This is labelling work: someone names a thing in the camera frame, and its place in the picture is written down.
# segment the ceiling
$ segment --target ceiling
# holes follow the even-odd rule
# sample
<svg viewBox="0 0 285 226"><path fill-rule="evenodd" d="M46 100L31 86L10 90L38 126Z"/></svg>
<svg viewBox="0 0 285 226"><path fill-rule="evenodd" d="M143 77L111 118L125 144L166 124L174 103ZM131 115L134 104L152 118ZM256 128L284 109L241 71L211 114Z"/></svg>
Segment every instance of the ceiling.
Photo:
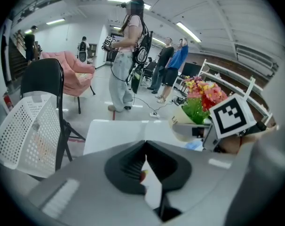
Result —
<svg viewBox="0 0 285 226"><path fill-rule="evenodd" d="M66 11L80 11L79 16L108 17L109 24L121 25L126 12L118 3L107 0L63 0ZM273 63L285 58L285 28L266 0L144 0L150 4L144 20L162 39L178 41L189 38L190 52L220 55L238 60L237 47L244 46L264 55ZM175 24L182 22L200 40L196 43Z"/></svg>

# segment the ceiling light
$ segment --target ceiling light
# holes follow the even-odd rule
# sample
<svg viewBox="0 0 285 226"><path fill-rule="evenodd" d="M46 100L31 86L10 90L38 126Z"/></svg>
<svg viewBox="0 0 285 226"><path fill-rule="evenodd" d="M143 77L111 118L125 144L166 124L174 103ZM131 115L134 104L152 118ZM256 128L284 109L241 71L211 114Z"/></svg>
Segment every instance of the ceiling light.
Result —
<svg viewBox="0 0 285 226"><path fill-rule="evenodd" d="M131 1L131 0L108 0L108 1L114 1L114 2L129 2L129 1ZM145 8L145 9L149 10L150 7L151 7L151 5L146 4L146 3L144 4L144 8Z"/></svg>
<svg viewBox="0 0 285 226"><path fill-rule="evenodd" d="M197 38L196 35L193 34L191 30L189 30L186 26L184 26L182 23L176 23L177 26L182 28L185 32L187 32L197 43L200 43L201 40Z"/></svg>
<svg viewBox="0 0 285 226"><path fill-rule="evenodd" d="M153 40L155 40L156 42L158 42L158 43L162 43L162 44L164 44L164 45L166 45L163 41L161 41L161 40L158 40L158 39L156 39L156 38L152 38Z"/></svg>
<svg viewBox="0 0 285 226"><path fill-rule="evenodd" d="M61 18L61 19L58 19L58 20L55 20L55 21L52 21L52 22L48 22L47 25L55 24L55 23L62 22L62 21L65 21L65 19Z"/></svg>

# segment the staircase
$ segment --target staircase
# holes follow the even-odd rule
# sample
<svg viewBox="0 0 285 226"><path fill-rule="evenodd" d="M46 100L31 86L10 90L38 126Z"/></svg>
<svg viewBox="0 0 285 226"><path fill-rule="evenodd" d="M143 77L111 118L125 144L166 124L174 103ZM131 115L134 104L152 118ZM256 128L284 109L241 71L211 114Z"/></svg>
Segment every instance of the staircase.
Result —
<svg viewBox="0 0 285 226"><path fill-rule="evenodd" d="M27 62L21 52L17 49L14 42L9 39L9 66L12 80L21 77L27 67Z"/></svg>

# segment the long black hair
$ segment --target long black hair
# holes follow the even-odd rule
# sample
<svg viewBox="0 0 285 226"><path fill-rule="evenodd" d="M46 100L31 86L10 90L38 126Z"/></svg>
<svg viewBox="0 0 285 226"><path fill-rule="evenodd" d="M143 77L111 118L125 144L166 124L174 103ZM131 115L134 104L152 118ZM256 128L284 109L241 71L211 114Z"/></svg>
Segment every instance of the long black hair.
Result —
<svg viewBox="0 0 285 226"><path fill-rule="evenodd" d="M126 21L124 19L123 26L119 30L119 33L124 33L124 30L127 27L132 15L138 15L139 16L139 18L141 19L141 23L142 23L142 31L144 31L145 24L143 21L143 9L144 9L143 0L131 0L131 1L129 1L129 3L131 4L131 15L125 16Z"/></svg>

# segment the desk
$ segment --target desk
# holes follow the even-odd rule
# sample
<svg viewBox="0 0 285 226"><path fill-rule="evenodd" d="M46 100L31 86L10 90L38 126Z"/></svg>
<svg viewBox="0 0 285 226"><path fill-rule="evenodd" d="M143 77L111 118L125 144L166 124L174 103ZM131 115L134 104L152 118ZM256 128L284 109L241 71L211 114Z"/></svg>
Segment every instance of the desk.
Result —
<svg viewBox="0 0 285 226"><path fill-rule="evenodd" d="M93 120L89 126L84 155L140 140L161 141L179 147L187 144L174 136L168 121Z"/></svg>

